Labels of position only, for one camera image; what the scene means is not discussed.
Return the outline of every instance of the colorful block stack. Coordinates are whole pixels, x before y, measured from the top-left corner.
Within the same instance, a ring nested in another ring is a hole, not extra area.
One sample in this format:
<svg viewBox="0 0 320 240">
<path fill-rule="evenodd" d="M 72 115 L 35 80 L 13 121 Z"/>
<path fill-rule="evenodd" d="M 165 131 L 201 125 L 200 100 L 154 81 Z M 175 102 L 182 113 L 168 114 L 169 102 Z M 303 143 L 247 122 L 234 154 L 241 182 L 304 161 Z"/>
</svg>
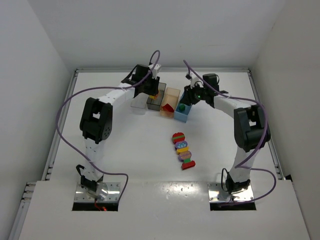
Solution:
<svg viewBox="0 0 320 240">
<path fill-rule="evenodd" d="M 172 141 L 175 145 L 176 153 L 179 155 L 178 159 L 182 163 L 182 170 L 192 168 L 196 162 L 191 160 L 191 152 L 189 151 L 188 143 L 185 141 L 185 135 L 182 132 L 173 134 Z"/>
</svg>

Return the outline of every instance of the red wire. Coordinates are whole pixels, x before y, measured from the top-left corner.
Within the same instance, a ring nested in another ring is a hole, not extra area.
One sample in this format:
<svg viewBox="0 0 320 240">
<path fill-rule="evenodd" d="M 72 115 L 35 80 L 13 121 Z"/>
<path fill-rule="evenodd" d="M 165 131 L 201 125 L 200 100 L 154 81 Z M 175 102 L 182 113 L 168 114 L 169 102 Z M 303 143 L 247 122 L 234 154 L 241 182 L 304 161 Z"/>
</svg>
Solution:
<svg viewBox="0 0 320 240">
<path fill-rule="evenodd" d="M 97 205 L 97 199 L 94 200 L 94 206 L 101 211 L 100 207 Z"/>
<path fill-rule="evenodd" d="M 95 199 L 94 200 L 94 206 L 97 208 L 97 209 L 99 209 L 99 211 L 107 211 L 107 209 L 103 206 L 103 207 L 99 207 L 98 205 L 97 205 L 97 199 Z"/>
</svg>

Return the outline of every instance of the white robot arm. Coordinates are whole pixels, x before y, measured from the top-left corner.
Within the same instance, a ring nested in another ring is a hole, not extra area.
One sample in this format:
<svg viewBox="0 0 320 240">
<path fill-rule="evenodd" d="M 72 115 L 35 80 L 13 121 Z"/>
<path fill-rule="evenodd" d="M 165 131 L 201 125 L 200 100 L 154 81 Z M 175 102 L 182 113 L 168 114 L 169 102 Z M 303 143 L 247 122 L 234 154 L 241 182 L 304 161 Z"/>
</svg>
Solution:
<svg viewBox="0 0 320 240">
<path fill-rule="evenodd" d="M 137 84 L 151 69 L 153 69 L 152 73 L 142 84 L 128 88 Z M 86 100 L 80 130 L 85 141 L 85 155 L 94 165 L 99 165 L 103 159 L 105 140 L 112 131 L 113 111 L 139 94 L 157 95 L 160 69 L 160 64 L 155 66 L 153 64 L 149 66 L 137 65 L 135 74 L 132 75 L 131 79 L 129 79 L 129 75 L 122 80 L 118 86 L 119 89 L 115 89 L 99 98 L 90 97 Z M 84 166 L 78 165 L 76 169 L 81 176 L 81 185 L 92 195 L 99 198 L 101 195 L 99 185 L 103 180 L 103 174 L 97 171 L 88 161 L 85 162 Z"/>
<path fill-rule="evenodd" d="M 187 79 L 191 80 L 191 84 L 184 87 L 184 94 L 180 103 L 190 106 L 203 100 L 211 107 L 223 111 L 234 119 L 234 138 L 238 147 L 233 166 L 227 172 L 225 185 L 229 194 L 247 189 L 250 185 L 250 171 L 254 164 L 255 156 L 251 157 L 241 167 L 239 167 L 239 164 L 254 151 L 262 137 L 265 123 L 262 109 L 258 105 L 249 105 L 239 100 L 219 96 L 207 85 L 201 87 L 196 84 L 193 81 L 195 79 L 193 76 L 196 75 L 191 73 L 186 76 Z M 215 90 L 219 91 L 219 80 L 216 74 L 205 74 L 203 79 Z M 261 148 L 270 138 L 270 131 L 267 129 Z"/>
</svg>

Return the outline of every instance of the white platform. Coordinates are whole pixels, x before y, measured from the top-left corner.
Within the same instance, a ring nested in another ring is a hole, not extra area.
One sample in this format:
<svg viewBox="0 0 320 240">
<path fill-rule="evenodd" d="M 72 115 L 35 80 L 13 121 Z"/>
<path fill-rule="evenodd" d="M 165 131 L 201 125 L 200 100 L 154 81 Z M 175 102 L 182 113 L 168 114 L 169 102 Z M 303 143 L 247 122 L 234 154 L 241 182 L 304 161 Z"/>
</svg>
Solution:
<svg viewBox="0 0 320 240">
<path fill-rule="evenodd" d="M 233 96 L 254 97 L 246 72 L 216 73 L 221 90 Z M 79 73 L 74 93 L 96 86 L 117 86 L 126 75 Z M 159 76 L 167 87 L 183 90 L 189 84 L 185 72 L 161 72 Z M 79 124 L 85 101 L 107 92 L 86 92 L 70 104 L 63 135 L 82 151 L 85 145 Z M 171 141 L 176 132 L 185 134 L 196 162 L 194 168 L 181 170 Z M 222 168 L 231 168 L 236 150 L 233 120 L 204 102 L 192 107 L 187 123 L 151 110 L 135 115 L 127 102 L 113 113 L 105 161 L 99 166 L 129 175 L 118 212 L 71 211 L 80 180 L 75 167 L 85 160 L 61 141 L 50 181 L 36 185 L 20 239 L 309 239 L 290 181 L 278 181 L 270 196 L 257 201 L 256 211 L 210 211 L 207 182 L 219 181 Z M 254 167 L 275 173 L 267 146 L 259 152 Z M 107 176 L 104 180 L 124 183 L 125 179 Z M 273 183 L 267 173 L 254 171 L 251 181 L 256 197 Z"/>
</svg>

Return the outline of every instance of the metal mounting plate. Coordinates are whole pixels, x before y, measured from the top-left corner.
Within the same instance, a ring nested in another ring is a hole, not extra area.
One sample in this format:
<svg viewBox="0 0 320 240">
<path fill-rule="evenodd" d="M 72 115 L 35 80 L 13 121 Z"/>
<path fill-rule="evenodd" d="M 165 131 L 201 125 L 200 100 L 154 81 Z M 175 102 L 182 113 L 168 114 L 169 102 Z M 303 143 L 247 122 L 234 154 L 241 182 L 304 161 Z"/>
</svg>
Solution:
<svg viewBox="0 0 320 240">
<path fill-rule="evenodd" d="M 224 183 L 222 186 L 223 189 L 227 189 Z M 248 189 L 232 194 L 229 194 L 223 189 L 221 188 L 220 182 L 208 182 L 209 202 L 211 204 L 229 203 L 232 199 L 233 202 L 245 202 L 254 199 L 251 184 Z"/>
<path fill-rule="evenodd" d="M 99 200 L 97 203 L 117 203 L 120 195 L 120 182 L 106 182 L 108 187 L 108 195 L 105 200 Z M 77 183 L 75 194 L 74 194 L 74 203 L 94 203 L 95 198 L 87 193 L 86 189 L 81 186 L 80 183 Z"/>
</svg>

